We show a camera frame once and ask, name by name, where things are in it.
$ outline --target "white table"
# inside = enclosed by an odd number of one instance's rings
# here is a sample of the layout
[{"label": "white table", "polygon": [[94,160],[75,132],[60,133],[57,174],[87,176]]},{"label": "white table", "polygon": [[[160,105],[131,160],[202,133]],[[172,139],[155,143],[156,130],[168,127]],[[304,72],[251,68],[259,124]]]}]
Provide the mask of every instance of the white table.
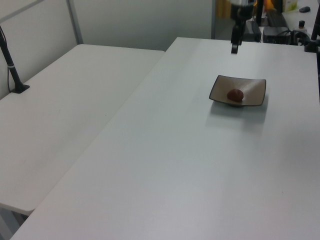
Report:
[{"label": "white table", "polygon": [[0,101],[0,207],[29,215],[164,52],[78,45]]},{"label": "white table", "polygon": [[[218,75],[263,105],[211,101]],[[318,240],[319,126],[315,54],[178,38],[12,240]]]},{"label": "white table", "polygon": [[[309,12],[301,13],[299,9],[302,7],[310,7]],[[293,11],[283,12],[282,15],[288,24],[290,30],[299,26],[299,21],[305,21],[305,28],[311,35],[314,29],[315,20],[318,12],[319,3],[317,0],[298,0],[297,9]]]}]

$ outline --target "black cable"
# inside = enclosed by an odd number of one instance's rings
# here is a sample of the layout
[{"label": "black cable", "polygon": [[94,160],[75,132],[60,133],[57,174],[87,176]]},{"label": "black cable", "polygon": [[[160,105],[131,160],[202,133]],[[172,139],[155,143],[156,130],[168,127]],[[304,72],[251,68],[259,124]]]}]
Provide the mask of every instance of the black cable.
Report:
[{"label": "black cable", "polygon": [[11,93],[10,86],[9,86],[9,67],[7,67],[7,78],[6,78],[6,82],[7,82],[7,84],[8,84],[8,91],[9,91],[9,93]]},{"label": "black cable", "polygon": [[[8,46],[8,45],[7,45],[6,35],[5,35],[4,31],[2,30],[2,27],[1,27],[1,26],[0,26],[0,32],[1,32],[1,35],[3,36],[3,38],[4,38],[5,45]],[[9,86],[9,67],[7,67],[6,83],[7,83],[7,85],[8,85],[8,91],[9,91],[9,93],[11,93],[10,86]]]},{"label": "black cable", "polygon": [[303,35],[309,37],[308,34],[306,34],[306,33],[303,32],[303,31],[294,30],[293,32],[300,33],[300,34],[303,34]]},{"label": "black cable", "polygon": [[255,28],[252,27],[252,32],[253,32],[253,35],[254,35],[254,41],[256,43],[261,43],[261,39],[258,38],[258,33],[255,31]]},{"label": "black cable", "polygon": [[284,34],[286,33],[284,36],[286,36],[288,33],[291,33],[291,31],[288,29],[288,30],[285,30],[285,31],[282,31],[280,32],[278,35],[276,35],[276,37],[280,36],[281,34]]},{"label": "black cable", "polygon": [[2,27],[1,27],[1,26],[0,26],[0,32],[1,32],[1,35],[3,36],[3,38],[4,38],[5,45],[7,45],[6,35],[5,35],[4,31],[2,30]]}]

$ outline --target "white partition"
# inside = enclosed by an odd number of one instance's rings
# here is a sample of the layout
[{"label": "white partition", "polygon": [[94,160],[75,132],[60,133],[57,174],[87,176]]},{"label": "white partition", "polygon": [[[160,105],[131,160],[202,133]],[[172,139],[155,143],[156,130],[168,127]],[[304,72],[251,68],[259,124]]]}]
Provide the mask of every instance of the white partition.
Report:
[{"label": "white partition", "polygon": [[0,0],[0,23],[43,0]]},{"label": "white partition", "polygon": [[85,44],[166,51],[177,37],[211,38],[213,0],[70,0]]},{"label": "white partition", "polygon": [[[2,22],[1,27],[22,82],[77,45],[66,0],[42,1]],[[0,52],[0,99],[7,94],[7,64]]]}]

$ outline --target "tabletop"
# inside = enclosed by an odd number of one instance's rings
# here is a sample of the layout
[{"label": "tabletop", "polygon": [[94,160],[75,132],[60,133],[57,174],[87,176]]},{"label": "tabletop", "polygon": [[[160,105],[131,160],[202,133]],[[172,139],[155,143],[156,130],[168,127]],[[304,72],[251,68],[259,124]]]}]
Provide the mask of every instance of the tabletop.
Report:
[{"label": "tabletop", "polygon": [[[309,12],[299,12],[299,9],[302,7],[310,7]],[[282,15],[286,20],[286,23],[290,30],[293,30],[294,27],[299,26],[299,21],[305,21],[305,28],[308,33],[311,35],[312,30],[314,29],[315,20],[318,12],[319,3],[317,0],[298,0],[297,8],[293,11],[283,12]]]},{"label": "tabletop", "polygon": [[[262,106],[209,99],[266,79]],[[316,55],[178,38],[12,240],[317,240]]]},{"label": "tabletop", "polygon": [[0,207],[29,215],[164,52],[78,45],[0,101]]}]

